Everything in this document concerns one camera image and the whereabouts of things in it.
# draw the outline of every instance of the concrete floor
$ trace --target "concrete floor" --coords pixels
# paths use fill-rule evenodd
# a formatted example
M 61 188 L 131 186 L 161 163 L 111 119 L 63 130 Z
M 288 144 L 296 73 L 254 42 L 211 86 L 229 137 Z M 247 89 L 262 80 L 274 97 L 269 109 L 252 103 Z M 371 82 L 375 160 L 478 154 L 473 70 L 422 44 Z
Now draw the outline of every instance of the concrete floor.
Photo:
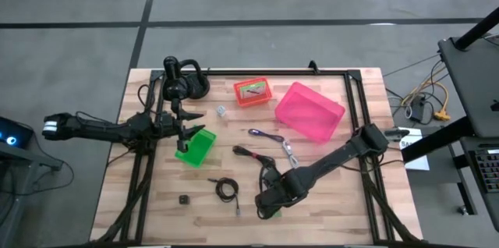
M 0 23 L 140 21 L 146 0 L 0 0 Z M 154 0 L 151 21 L 209 19 L 476 18 L 499 0 Z M 332 27 L 236 27 L 148 29 L 138 67 L 157 68 L 166 55 L 195 58 L 203 67 L 376 66 L 384 72 L 434 55 L 437 41 L 465 33 L 471 24 Z M 129 29 L 0 30 L 0 115 L 31 124 L 81 110 L 115 120 L 137 35 Z M 408 93 L 437 59 L 388 76 L 385 83 Z M 448 112 L 464 115 L 450 79 Z M 400 114 L 399 126 L 407 126 Z M 70 163 L 74 183 L 30 198 L 16 246 L 59 246 L 88 240 L 109 143 L 41 140 Z M 432 243 L 494 247 L 499 234 L 471 175 L 477 216 L 454 212 L 455 185 L 412 184 L 425 239 Z M 69 173 L 47 178 L 64 183 Z

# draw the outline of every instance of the small orange box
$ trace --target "small orange box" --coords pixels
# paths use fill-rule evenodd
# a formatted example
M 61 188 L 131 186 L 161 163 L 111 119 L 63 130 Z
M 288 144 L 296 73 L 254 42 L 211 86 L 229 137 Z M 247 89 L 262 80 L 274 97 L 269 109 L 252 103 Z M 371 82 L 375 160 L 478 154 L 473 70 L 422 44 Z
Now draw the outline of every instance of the small orange box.
M 257 83 L 265 82 L 265 90 L 264 93 L 254 96 L 254 97 L 243 97 L 242 96 L 242 89 L 244 87 L 248 87 Z M 246 80 L 242 81 L 240 83 L 234 83 L 234 92 L 235 96 L 237 97 L 237 103 L 241 107 L 248 107 L 250 105 L 258 105 L 258 104 L 263 104 L 265 102 L 268 102 L 270 99 L 272 99 L 272 93 L 271 93 L 271 88 L 268 86 L 267 79 L 265 77 L 259 77 L 254 80 Z

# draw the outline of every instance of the wooden tabletop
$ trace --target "wooden tabletop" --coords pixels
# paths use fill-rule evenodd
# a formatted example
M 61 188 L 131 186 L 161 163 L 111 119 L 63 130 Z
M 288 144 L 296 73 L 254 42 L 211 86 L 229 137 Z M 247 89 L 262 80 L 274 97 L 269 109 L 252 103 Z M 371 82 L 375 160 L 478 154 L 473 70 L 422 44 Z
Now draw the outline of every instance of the wooden tabletop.
M 384 89 L 381 70 L 360 69 L 371 121 L 380 129 L 394 125 Z M 148 83 L 150 69 L 132 69 L 123 98 L 119 121 L 124 122 L 136 112 L 143 111 L 136 93 L 140 85 Z M 310 165 L 318 158 L 340 147 L 352 134 L 351 117 L 341 76 L 269 76 L 273 98 L 266 104 L 240 108 L 235 100 L 232 84 L 251 79 L 251 76 L 209 76 L 211 90 L 200 100 L 182 102 L 187 111 L 205 114 L 186 125 L 206 124 L 206 129 L 217 134 L 217 140 L 201 168 L 192 168 L 175 158 L 176 138 L 160 140 L 154 164 L 144 227 L 144 244 L 369 244 L 372 243 L 366 202 L 358 172 L 338 168 L 317 181 L 309 196 L 290 208 L 281 209 L 281 217 L 260 220 L 254 197 L 259 193 L 258 175 L 261 164 L 248 157 L 235 156 L 232 146 L 241 145 L 259 154 L 275 158 L 283 173 L 290 169 L 281 145 L 263 137 L 250 136 L 247 130 L 260 129 L 288 139 L 301 165 Z M 290 85 L 299 81 L 346 108 L 346 113 L 331 141 L 317 145 L 280 123 L 274 109 Z M 357 114 L 361 115 L 357 94 Z M 226 115 L 217 116 L 219 105 Z M 126 152 L 114 145 L 109 159 Z M 388 150 L 384 161 L 402 159 L 400 151 Z M 347 166 L 358 168 L 358 161 Z M 127 154 L 109 166 L 105 173 L 101 197 L 91 239 L 101 236 L 119 215 L 126 202 L 133 154 Z M 382 167 L 388 203 L 407 228 L 421 236 L 409 181 L 402 163 Z M 241 216 L 235 216 L 235 201 L 223 203 L 214 193 L 214 183 L 207 178 L 228 177 L 239 184 Z M 179 195 L 190 196 L 190 205 L 180 205 Z M 383 232 L 379 208 L 376 209 L 380 230 Z M 135 219 L 131 233 L 135 232 Z

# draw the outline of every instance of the pink container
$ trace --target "pink container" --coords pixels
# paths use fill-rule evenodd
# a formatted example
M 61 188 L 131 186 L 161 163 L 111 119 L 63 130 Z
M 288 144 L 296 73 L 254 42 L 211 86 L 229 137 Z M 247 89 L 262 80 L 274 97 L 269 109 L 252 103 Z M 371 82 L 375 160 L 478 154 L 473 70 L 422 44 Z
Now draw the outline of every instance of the pink container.
M 342 120 L 345 108 L 295 82 L 275 109 L 275 116 L 317 143 L 326 143 Z

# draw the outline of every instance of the small white cube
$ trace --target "small white cube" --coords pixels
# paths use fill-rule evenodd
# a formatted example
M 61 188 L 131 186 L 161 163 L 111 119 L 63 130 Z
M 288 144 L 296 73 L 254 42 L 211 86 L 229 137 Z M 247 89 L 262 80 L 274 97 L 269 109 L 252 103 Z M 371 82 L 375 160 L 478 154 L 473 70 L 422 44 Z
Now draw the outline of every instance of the small white cube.
M 223 117 L 225 115 L 225 107 L 224 106 L 218 106 L 217 113 L 218 113 L 218 116 Z

